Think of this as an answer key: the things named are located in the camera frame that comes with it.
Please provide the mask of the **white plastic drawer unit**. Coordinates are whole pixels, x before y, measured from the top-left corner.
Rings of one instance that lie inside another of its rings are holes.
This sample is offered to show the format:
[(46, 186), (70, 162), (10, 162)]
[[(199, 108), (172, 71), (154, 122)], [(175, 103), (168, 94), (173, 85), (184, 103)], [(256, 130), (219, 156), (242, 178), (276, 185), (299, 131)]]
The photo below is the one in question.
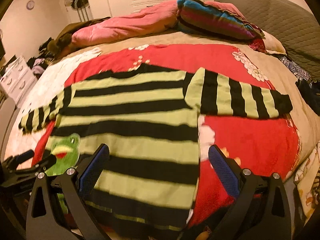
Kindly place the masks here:
[(6, 97), (12, 98), (18, 108), (21, 108), (36, 82), (36, 76), (24, 57), (20, 56), (8, 65), (6, 72), (1, 77), (1, 91)]

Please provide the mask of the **cream pillow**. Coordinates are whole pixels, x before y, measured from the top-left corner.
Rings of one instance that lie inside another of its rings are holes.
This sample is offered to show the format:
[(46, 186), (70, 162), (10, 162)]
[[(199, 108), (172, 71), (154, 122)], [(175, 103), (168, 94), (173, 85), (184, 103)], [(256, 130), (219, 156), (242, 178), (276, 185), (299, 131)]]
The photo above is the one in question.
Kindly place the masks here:
[(263, 34), (262, 40), (267, 54), (287, 55), (284, 46), (277, 38), (264, 30)]

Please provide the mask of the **multicolour striped blanket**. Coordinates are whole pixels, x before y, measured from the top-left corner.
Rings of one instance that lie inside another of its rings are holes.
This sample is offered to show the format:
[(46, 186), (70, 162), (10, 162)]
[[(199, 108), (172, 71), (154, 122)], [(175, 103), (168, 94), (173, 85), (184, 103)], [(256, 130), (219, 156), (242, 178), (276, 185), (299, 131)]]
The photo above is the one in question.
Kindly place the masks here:
[(236, 40), (263, 37), (232, 3), (177, 0), (177, 29), (190, 34), (228, 36)]

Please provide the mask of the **grey quilted headboard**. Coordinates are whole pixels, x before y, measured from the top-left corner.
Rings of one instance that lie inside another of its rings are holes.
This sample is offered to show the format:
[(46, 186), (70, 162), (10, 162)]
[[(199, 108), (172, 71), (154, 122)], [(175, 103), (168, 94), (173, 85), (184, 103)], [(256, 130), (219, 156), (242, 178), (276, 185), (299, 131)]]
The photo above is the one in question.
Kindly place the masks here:
[(319, 23), (289, 0), (216, 0), (232, 3), (245, 18), (276, 37), (289, 57), (319, 79)]

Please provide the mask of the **brown jacket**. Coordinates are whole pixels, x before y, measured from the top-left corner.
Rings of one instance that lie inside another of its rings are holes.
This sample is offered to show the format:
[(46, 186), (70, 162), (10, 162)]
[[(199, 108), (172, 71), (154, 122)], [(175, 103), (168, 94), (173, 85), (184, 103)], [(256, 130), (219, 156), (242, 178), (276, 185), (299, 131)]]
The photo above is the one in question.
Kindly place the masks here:
[(50, 40), (47, 44), (47, 51), (55, 58), (60, 59), (77, 49), (72, 45), (72, 35), (82, 28), (89, 27), (110, 19), (110, 16), (98, 18), (85, 22), (71, 23), (67, 25), (55, 40)]

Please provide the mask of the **pile of clothes on floor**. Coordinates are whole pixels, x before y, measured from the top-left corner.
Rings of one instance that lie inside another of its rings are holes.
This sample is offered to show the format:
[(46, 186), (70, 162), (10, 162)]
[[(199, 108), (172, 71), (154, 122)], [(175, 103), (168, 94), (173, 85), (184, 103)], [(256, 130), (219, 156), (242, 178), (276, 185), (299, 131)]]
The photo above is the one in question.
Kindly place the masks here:
[(46, 42), (39, 46), (39, 55), (31, 57), (27, 61), (28, 67), (31, 69), (32, 73), (37, 79), (41, 77), (47, 67), (54, 61), (53, 54), (47, 49), (49, 42), (52, 40), (53, 39), (51, 37), (48, 38)]

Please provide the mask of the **white pink patterned blanket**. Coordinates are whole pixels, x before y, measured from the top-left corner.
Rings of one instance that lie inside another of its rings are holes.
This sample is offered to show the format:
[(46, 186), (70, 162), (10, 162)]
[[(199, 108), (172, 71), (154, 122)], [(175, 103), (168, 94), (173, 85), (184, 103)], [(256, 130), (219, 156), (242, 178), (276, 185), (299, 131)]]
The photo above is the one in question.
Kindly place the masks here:
[(23, 135), (22, 131), (18, 128), (21, 118), (29, 113), (29, 111), (50, 103), (52, 98), (63, 90), (65, 81), (79, 64), (93, 59), (101, 53), (102, 49), (99, 47), (94, 47), (90, 50), (83, 49), (64, 57), (57, 63), (51, 64), (44, 71), (27, 95), (27, 98), (18, 113), (9, 134), (9, 140), (4, 152), (5, 158), (21, 154), (29, 149), (33, 150), (36, 147), (46, 129), (44, 128), (39, 132)]

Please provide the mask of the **round wall clock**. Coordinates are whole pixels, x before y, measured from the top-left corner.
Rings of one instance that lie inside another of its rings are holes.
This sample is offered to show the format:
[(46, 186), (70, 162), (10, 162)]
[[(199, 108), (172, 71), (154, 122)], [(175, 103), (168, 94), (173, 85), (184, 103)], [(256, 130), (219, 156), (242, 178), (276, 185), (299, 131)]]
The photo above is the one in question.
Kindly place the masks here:
[(33, 0), (29, 0), (29, 1), (27, 2), (27, 4), (26, 4), (26, 8), (27, 8), (28, 10), (33, 10), (34, 7), (35, 7), (35, 2), (34, 2)]

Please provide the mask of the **pink quilt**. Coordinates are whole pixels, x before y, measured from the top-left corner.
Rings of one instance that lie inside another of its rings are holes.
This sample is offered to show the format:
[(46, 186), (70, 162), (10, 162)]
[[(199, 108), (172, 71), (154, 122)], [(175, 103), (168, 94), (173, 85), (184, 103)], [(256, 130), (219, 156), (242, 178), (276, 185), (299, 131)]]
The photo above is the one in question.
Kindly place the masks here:
[(84, 48), (161, 33), (176, 25), (177, 11), (177, 1), (169, 0), (137, 13), (113, 17), (76, 31), (72, 35), (72, 44)]

